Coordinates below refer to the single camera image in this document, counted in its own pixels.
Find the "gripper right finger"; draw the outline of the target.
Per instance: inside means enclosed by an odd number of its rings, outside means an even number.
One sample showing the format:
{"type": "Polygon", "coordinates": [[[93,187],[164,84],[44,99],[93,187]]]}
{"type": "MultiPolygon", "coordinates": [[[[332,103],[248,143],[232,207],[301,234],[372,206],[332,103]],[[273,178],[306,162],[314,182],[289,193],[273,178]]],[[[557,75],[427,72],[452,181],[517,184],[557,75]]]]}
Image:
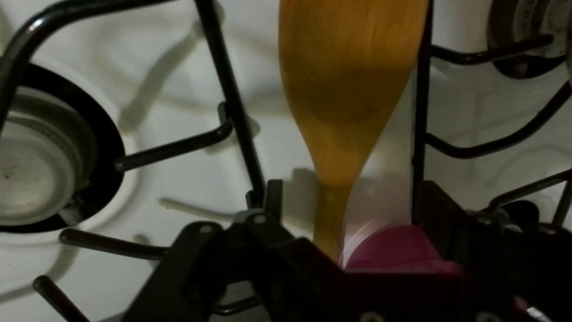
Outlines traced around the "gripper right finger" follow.
{"type": "Polygon", "coordinates": [[[572,232],[466,211],[432,181],[417,186],[413,218],[439,255],[461,267],[472,320],[519,322],[513,301],[521,298],[552,322],[572,322],[572,232]]]}

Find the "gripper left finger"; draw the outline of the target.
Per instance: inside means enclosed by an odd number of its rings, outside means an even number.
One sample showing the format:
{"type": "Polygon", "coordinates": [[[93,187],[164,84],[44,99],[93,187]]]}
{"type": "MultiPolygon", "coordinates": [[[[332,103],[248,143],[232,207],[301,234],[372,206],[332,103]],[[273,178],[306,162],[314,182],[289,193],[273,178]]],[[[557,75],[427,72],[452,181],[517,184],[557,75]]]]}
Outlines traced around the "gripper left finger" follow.
{"type": "Polygon", "coordinates": [[[121,322],[209,322],[263,306],[272,322],[300,320],[303,292],[292,255],[298,239],[281,223],[283,182],[266,185],[263,206],[239,212],[229,228],[185,226],[121,322]]]}

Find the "wooden cooking spatula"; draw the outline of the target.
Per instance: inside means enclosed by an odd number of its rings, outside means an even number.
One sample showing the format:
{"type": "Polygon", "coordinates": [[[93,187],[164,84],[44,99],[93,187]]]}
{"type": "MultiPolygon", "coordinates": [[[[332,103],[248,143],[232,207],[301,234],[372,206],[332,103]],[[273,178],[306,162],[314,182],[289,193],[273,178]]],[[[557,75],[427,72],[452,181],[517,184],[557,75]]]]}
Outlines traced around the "wooden cooking spatula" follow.
{"type": "Polygon", "coordinates": [[[288,107],[317,180],[313,243],[338,263],[354,183],[417,61],[430,0],[279,0],[288,107]]]}

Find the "pink plastic cup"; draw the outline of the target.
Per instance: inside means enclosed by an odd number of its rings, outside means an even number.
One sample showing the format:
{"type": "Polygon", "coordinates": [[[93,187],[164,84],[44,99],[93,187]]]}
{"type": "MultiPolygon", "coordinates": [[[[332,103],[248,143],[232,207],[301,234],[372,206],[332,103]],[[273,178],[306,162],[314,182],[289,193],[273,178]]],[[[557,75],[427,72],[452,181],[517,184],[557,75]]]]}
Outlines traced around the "pink plastic cup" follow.
{"type": "Polygon", "coordinates": [[[349,271],[457,275],[460,266],[445,260],[417,225],[382,228],[363,239],[343,261],[349,271]]]}

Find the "black stove grate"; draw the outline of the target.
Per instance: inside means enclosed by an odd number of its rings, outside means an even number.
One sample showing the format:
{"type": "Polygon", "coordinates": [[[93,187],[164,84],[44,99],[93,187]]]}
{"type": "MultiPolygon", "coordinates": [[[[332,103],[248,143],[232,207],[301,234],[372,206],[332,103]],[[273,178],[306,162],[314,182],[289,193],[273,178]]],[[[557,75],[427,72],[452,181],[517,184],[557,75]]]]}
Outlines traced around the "black stove grate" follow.
{"type": "Polygon", "coordinates": [[[218,110],[210,110],[205,126],[195,115],[171,110],[171,100],[160,98],[159,93],[146,96],[153,90],[151,81],[158,81],[156,88],[160,89],[178,68],[178,64],[167,66],[166,60],[143,80],[141,94],[135,95],[135,108],[126,115],[109,94],[109,89],[119,91],[126,85],[113,76],[98,79],[94,69],[79,66],[77,60],[57,64],[45,55],[34,57],[39,46],[23,53],[16,75],[6,76],[4,49],[17,34],[16,23],[23,22],[24,13],[40,12],[55,1],[0,0],[0,133],[26,68],[30,64],[47,68],[80,86],[111,116],[126,151],[114,167],[124,177],[108,206],[75,226],[44,233],[0,232],[0,322],[62,321],[35,290],[44,281],[63,291],[57,300],[70,299],[79,305],[78,309],[69,306],[73,320],[102,322],[122,317],[165,251],[145,245],[137,237],[171,243],[184,226],[199,220],[196,214],[185,216],[162,206],[164,187],[182,188],[212,203],[227,196],[222,178],[230,171],[216,174],[215,166],[222,163],[203,155],[205,147],[235,136],[257,201],[263,192],[255,146],[246,134],[246,112],[223,43],[223,13],[215,0],[194,0],[194,5],[173,5],[174,0],[74,0],[90,5],[138,3],[135,15],[176,10],[186,18],[187,26],[179,30],[179,45],[167,52],[166,58],[186,55],[187,47],[198,46],[199,61],[206,63],[207,83],[212,84],[218,76],[220,90],[197,87],[213,94],[213,101],[220,104],[218,110]]]}
{"type": "Polygon", "coordinates": [[[537,35],[519,42],[509,43],[494,49],[481,52],[462,53],[453,51],[432,43],[433,21],[435,0],[429,0],[429,8],[425,15],[425,24],[421,37],[421,48],[417,55],[417,76],[414,86],[413,100],[413,135],[412,135],[412,197],[411,197],[411,220],[418,224],[420,216],[417,212],[421,209],[421,184],[425,175],[426,146],[436,149],[440,153],[460,160],[470,160],[498,153],[514,147],[544,127],[565,102],[572,98],[572,86],[566,81],[564,85],[550,98],[549,102],[523,127],[497,140],[489,141],[473,147],[456,147],[427,131],[429,116],[429,90],[430,90],[430,63],[431,59],[437,58],[445,62],[460,66],[480,65],[510,56],[519,55],[525,51],[547,46],[552,43],[551,35],[537,35]]]}

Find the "stove burner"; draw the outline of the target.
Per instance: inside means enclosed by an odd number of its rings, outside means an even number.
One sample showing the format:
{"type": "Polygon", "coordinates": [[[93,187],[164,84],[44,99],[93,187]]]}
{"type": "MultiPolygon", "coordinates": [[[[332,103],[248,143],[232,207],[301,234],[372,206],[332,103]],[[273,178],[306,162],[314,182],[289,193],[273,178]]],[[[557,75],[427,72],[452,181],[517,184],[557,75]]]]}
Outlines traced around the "stove burner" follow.
{"type": "Polygon", "coordinates": [[[511,79],[545,75],[565,61],[566,30],[572,0],[492,0],[487,42],[493,49],[538,35],[554,37],[551,45],[493,64],[511,79]]]}
{"type": "Polygon", "coordinates": [[[111,116],[90,94],[30,64],[0,133],[0,232],[75,226],[115,197],[126,154],[111,116]]]}

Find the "white gas stove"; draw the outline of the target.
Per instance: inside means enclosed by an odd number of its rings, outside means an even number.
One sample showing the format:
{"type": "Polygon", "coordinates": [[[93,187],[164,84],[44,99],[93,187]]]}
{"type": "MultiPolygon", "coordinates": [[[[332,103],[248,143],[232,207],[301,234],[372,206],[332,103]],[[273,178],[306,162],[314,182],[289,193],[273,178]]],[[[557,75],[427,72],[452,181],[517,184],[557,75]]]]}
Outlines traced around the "white gas stove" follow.
{"type": "MultiPolygon", "coordinates": [[[[284,100],[278,64],[278,0],[218,0],[223,36],[265,179],[284,180],[284,220],[311,238],[316,198],[308,150],[284,100]]],[[[223,100],[192,0],[84,20],[60,30],[34,62],[78,85],[120,129],[127,153],[219,125],[223,100]]],[[[459,67],[432,59],[428,131],[473,146],[512,134],[568,79],[560,64],[515,80],[491,64],[459,67]]],[[[378,229],[409,222],[415,76],[380,137],[348,204],[345,261],[378,229]]],[[[426,149],[425,179],[461,206],[572,166],[572,100],[526,141],[458,160],[426,149]]],[[[195,220],[228,219],[251,188],[235,135],[211,148],[130,171],[113,199],[80,229],[169,246],[195,220]]],[[[92,321],[119,319],[156,263],[61,245],[58,232],[0,233],[0,322],[63,322],[31,287],[48,275],[92,321]]]]}

